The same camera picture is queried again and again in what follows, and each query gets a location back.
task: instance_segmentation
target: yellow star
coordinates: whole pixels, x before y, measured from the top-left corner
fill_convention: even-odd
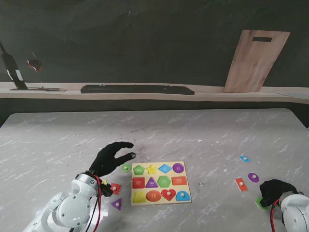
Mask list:
[[[148,174],[155,174],[156,170],[158,169],[157,167],[154,167],[152,164],[150,165],[149,168],[146,168],[148,171]]]

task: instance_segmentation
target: gray table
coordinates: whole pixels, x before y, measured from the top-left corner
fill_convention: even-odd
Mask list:
[[[54,194],[70,190],[101,148],[131,141],[134,162],[185,162],[192,203],[131,206],[131,173],[118,168],[106,179],[122,185],[123,208],[110,206],[117,196],[103,198],[98,232],[269,232],[269,212],[254,202],[259,184],[278,178],[308,194],[308,140],[285,109],[14,114],[0,129],[1,231],[22,231]],[[280,220],[276,227],[285,231]]]

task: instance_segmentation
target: red heart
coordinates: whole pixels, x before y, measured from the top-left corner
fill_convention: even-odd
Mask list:
[[[173,189],[170,189],[170,190],[165,189],[165,190],[162,190],[161,194],[166,200],[170,201],[176,195],[176,191]]]

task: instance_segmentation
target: red oval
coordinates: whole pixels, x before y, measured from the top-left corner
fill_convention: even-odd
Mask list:
[[[146,194],[147,200],[150,202],[157,202],[161,199],[161,193],[155,190],[149,191]]]

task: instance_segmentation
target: wooden cutting board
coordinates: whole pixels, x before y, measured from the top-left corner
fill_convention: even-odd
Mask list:
[[[243,30],[224,92],[259,92],[290,33]]]

